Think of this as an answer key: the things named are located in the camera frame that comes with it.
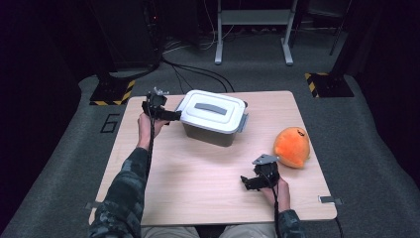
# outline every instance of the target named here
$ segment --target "gray carpet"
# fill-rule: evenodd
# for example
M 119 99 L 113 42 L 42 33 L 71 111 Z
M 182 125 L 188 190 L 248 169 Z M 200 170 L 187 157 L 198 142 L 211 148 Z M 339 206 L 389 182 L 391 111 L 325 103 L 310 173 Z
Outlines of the gray carpet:
M 237 36 L 225 42 L 222 65 L 214 64 L 215 45 L 207 51 L 192 47 L 164 54 L 172 62 L 214 70 L 230 80 L 236 91 L 289 90 L 338 206 L 345 237 L 420 237 L 420 192 L 400 168 L 375 131 L 357 83 L 346 75 L 355 97 L 313 98 L 305 72 L 325 72 L 334 65 L 340 46 L 328 56 L 333 37 L 302 32 L 292 49 L 293 66 L 286 66 L 279 36 Z M 118 73 L 131 74 L 131 71 Z M 180 70 L 189 84 L 224 92 L 220 82 Z M 96 197 L 115 133 L 100 133 L 109 114 L 121 122 L 125 106 L 89 106 L 97 78 L 80 82 L 78 111 L 21 207 L 1 235 L 16 237 L 85 237 L 90 211 L 86 202 Z M 179 84 L 173 69 L 163 63 L 136 81 L 132 96 L 145 95 L 154 86 L 171 94 L 190 88 Z M 304 222 L 310 237 L 340 237 L 332 221 Z

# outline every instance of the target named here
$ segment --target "container lid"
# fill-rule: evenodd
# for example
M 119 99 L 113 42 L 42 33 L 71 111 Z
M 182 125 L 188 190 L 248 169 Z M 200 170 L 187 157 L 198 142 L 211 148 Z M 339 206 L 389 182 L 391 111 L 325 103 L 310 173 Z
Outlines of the container lid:
M 176 110 L 180 121 L 199 128 L 232 134 L 238 130 L 246 104 L 243 100 L 213 92 L 191 90 Z

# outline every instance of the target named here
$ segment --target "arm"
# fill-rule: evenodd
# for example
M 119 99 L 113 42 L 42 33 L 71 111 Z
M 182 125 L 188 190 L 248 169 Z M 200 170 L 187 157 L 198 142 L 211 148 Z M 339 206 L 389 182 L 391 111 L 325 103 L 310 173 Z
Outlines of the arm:
M 300 223 L 300 219 L 293 209 L 290 209 L 290 191 L 288 183 L 280 178 L 274 187 L 277 191 L 278 201 L 278 228 L 282 238 L 305 238 L 306 232 Z M 274 206 L 274 195 L 271 188 L 262 188 L 268 202 Z
M 155 122 L 155 136 L 165 123 L 167 122 Z M 137 148 L 126 159 L 112 181 L 104 201 L 96 209 L 95 220 L 89 227 L 89 237 L 141 237 L 150 141 L 150 119 L 142 114 L 139 118 Z

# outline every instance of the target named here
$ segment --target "person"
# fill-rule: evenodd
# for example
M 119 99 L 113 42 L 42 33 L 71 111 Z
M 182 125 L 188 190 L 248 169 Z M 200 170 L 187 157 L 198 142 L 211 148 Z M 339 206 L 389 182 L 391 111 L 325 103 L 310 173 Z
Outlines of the person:
M 89 226 L 91 238 L 199 238 L 194 227 L 141 227 L 145 207 L 148 149 L 151 142 L 151 120 L 142 113 L 138 120 L 139 141 L 136 149 L 124 161 L 120 172 L 113 179 L 103 202 L 95 211 Z M 155 120 L 155 137 L 167 121 Z M 278 224 L 283 238 L 306 237 L 305 230 L 293 209 L 290 209 L 288 183 L 280 178 L 274 190 L 278 192 Z M 274 195 L 271 188 L 261 192 L 271 205 Z M 275 237 L 272 223 L 227 226 L 220 238 Z

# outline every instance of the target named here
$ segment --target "black curtain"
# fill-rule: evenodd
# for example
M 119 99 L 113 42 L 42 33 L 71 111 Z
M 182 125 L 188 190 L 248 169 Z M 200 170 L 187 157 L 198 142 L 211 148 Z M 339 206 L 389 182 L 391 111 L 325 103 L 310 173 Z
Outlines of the black curtain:
M 418 186 L 419 12 L 420 5 L 410 0 L 382 5 L 366 63 L 356 76 L 379 135 Z
M 65 26 L 60 26 L 65 23 L 41 14 L 40 6 L 26 0 L 0 3 L 0 233 L 75 113 L 81 95 L 78 81 L 91 73 L 79 65 L 86 63 L 83 57 L 77 57 L 80 62 L 69 60 L 78 45 L 67 38 Z

